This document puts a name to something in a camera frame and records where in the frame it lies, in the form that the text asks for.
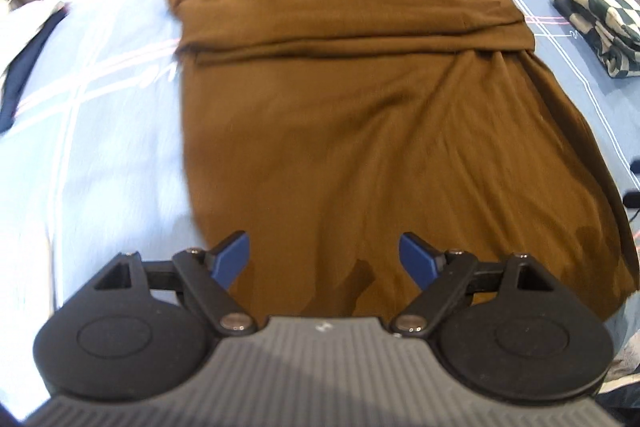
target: brown shirt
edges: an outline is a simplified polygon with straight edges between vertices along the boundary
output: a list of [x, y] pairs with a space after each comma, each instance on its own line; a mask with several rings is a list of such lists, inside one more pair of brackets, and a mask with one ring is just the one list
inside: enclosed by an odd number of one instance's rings
[[398, 240], [532, 253], [601, 318], [638, 287], [620, 196], [511, 0], [169, 0], [184, 165], [233, 295], [268, 314], [391, 318]]

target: metal bolt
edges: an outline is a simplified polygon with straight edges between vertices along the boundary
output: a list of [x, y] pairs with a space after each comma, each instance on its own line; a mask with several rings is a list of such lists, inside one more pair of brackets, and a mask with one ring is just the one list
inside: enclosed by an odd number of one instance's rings
[[229, 313], [220, 320], [220, 325], [225, 330], [244, 331], [253, 325], [254, 321], [246, 313]]
[[400, 315], [396, 319], [396, 328], [400, 331], [418, 333], [427, 327], [427, 320], [420, 315]]
[[187, 248], [187, 252], [193, 255], [198, 260], [199, 263], [204, 262], [206, 252], [202, 248], [198, 248], [198, 247]]

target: light blue bedsheet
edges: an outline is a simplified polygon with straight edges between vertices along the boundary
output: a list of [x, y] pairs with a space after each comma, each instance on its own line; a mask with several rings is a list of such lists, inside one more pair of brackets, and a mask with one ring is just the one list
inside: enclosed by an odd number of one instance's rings
[[[640, 84], [610, 79], [550, 0], [514, 1], [620, 191], [640, 187], [628, 171], [640, 156]], [[0, 137], [0, 401], [18, 417], [47, 397], [31, 343], [54, 303], [119, 251], [168, 259], [204, 246], [182, 171], [179, 37], [165, 0], [73, 6]], [[616, 347], [640, 329], [639, 314], [631, 299], [609, 321]], [[635, 350], [626, 356], [633, 364]]]

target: white stripe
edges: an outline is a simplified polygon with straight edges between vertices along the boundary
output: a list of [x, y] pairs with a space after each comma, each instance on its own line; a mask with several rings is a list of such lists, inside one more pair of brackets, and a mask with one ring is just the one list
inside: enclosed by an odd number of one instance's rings
[[[100, 17], [98, 24], [94, 26], [95, 38], [90, 42], [94, 42], [93, 49], [90, 48], [90, 52], [85, 55], [86, 60], [83, 63], [78, 76], [81, 76], [90, 64], [95, 63], [98, 54], [104, 47], [106, 41], [113, 31], [114, 23], [114, 11], [109, 10], [108, 15], [110, 17]], [[82, 54], [82, 44], [86, 41], [87, 36], [82, 40], [79, 54]], [[68, 135], [73, 134], [75, 128], [74, 121], [74, 107], [78, 94], [81, 94], [82, 83], [79, 83], [70, 92], [68, 101], [70, 107], [63, 113], [63, 118], [60, 124], [60, 133], [58, 134], [58, 140], [56, 141], [56, 149], [52, 160], [51, 167], [51, 179], [49, 182], [49, 198], [47, 202], [47, 227], [49, 235], [49, 243], [53, 245], [52, 249], [52, 287], [54, 288], [54, 308], [57, 308], [62, 303], [62, 290], [57, 284], [57, 281], [63, 280], [63, 264], [59, 262], [62, 259], [62, 190], [66, 182], [66, 172], [68, 168], [68, 154], [70, 154], [72, 139], [69, 139]]]
[[[520, 8], [521, 11], [524, 12], [526, 10], [529, 13], [529, 15], [531, 15], [531, 16], [533, 15], [533, 13], [530, 10], [529, 6], [527, 6], [527, 4], [523, 0], [513, 0], [513, 1], [518, 5], [518, 7]], [[602, 108], [598, 104], [598, 100], [595, 98], [595, 95], [593, 94], [593, 91], [591, 90], [591, 86], [589, 84], [589, 81], [582, 74], [582, 72], [575, 66], [574, 62], [571, 60], [569, 55], [567, 55], [567, 53], [564, 51], [564, 49], [562, 49], [562, 46], [549, 33], [549, 31], [545, 28], [545, 26], [542, 25], [542, 24], [538, 24], [538, 28], [540, 28], [542, 30], [542, 32], [545, 33], [549, 37], [549, 41], [553, 44], [553, 46], [556, 48], [556, 50], [558, 50], [559, 54], [561, 55], [562, 58], [564, 58], [564, 61], [567, 63], [569, 68], [575, 73], [576, 77], [581, 81], [582, 85], [584, 86], [585, 90], [587, 91], [587, 94], [588, 94], [588, 96], [589, 96], [589, 98], [591, 100], [591, 103], [593, 104], [593, 107], [596, 109], [596, 113], [598, 115], [598, 118], [600, 119], [600, 121], [604, 125], [605, 130], [607, 131], [607, 134], [609, 135], [609, 139], [611, 140], [611, 143], [614, 146], [614, 149], [616, 151], [616, 155], [620, 159], [620, 162], [624, 166], [626, 172], [628, 172], [629, 178], [631, 179], [632, 183], [636, 186], [636, 188], [640, 189], [640, 182], [638, 181], [638, 179], [636, 179], [635, 175], [633, 175], [631, 173], [631, 171], [629, 170], [629, 161], [625, 158], [625, 155], [622, 152], [622, 148], [620, 147], [620, 144], [619, 144], [615, 134], [613, 133], [613, 130], [612, 130], [610, 124], [609, 124], [609, 121], [607, 121], [607, 118], [605, 117], [605, 115], [604, 115], [604, 113], [602, 111]]]
[[[154, 81], [159, 80], [162, 77], [162, 75], [165, 73], [167, 73], [167, 81], [172, 82], [177, 73], [177, 62], [172, 62], [167, 67], [160, 70], [158, 73], [158, 76], [156, 76]], [[146, 81], [146, 78], [139, 75], [139, 76], [134, 76], [132, 78], [128, 78], [126, 80], [121, 80], [119, 82], [113, 82], [108, 86], [100, 87], [98, 89], [94, 89], [86, 93], [84, 97], [82, 97], [82, 103], [89, 102], [90, 100], [95, 100], [96, 98], [100, 98], [104, 95], [110, 94], [112, 92], [124, 90], [129, 87], [143, 88], [153, 84], [153, 82], [143, 83], [143, 81]], [[16, 123], [14, 126], [11, 127], [9, 131], [7, 131], [7, 133], [5, 133], [2, 136], [2, 139], [8, 139], [10, 136], [21, 133], [27, 130], [28, 128], [33, 127], [34, 125], [39, 124], [41, 121], [47, 120], [47, 118], [55, 116], [66, 110], [69, 110], [71, 108], [71, 104], [72, 104], [71, 100], [67, 100], [66, 102], [56, 104], [52, 107], [47, 108], [46, 110], [41, 111], [40, 113], [38, 113], [33, 118], [30, 118], [29, 120]]]
[[640, 381], [640, 375], [627, 375], [626, 377], [618, 378], [617, 380], [611, 380], [602, 384], [602, 387], [598, 391], [598, 394], [610, 393], [625, 385], [637, 383]]
[[[86, 72], [86, 76], [91, 80], [96, 80], [107, 74], [114, 73], [115, 71], [123, 70], [131, 66], [136, 66], [148, 60], [154, 60], [155, 58], [171, 55], [175, 51], [177, 45], [177, 39], [171, 39], [163, 42], [157, 42], [156, 44], [150, 44], [144, 46], [133, 52], [127, 52], [126, 54], [118, 55], [116, 57], [110, 57], [107, 60], [96, 64], [95, 68]], [[72, 85], [74, 79], [78, 77], [77, 74], [68, 74], [59, 78], [58, 80], [50, 83], [46, 87], [39, 89], [31, 93], [28, 97], [23, 99], [18, 105], [17, 114], [20, 114], [28, 109], [36, 107], [42, 102], [46, 102], [50, 98], [63, 94], [69, 89], [73, 89]]]

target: checkered blanket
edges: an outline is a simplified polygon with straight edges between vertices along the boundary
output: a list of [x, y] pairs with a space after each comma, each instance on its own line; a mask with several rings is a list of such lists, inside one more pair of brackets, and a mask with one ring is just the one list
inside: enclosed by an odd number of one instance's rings
[[612, 78], [640, 76], [640, 5], [636, 0], [554, 0]]

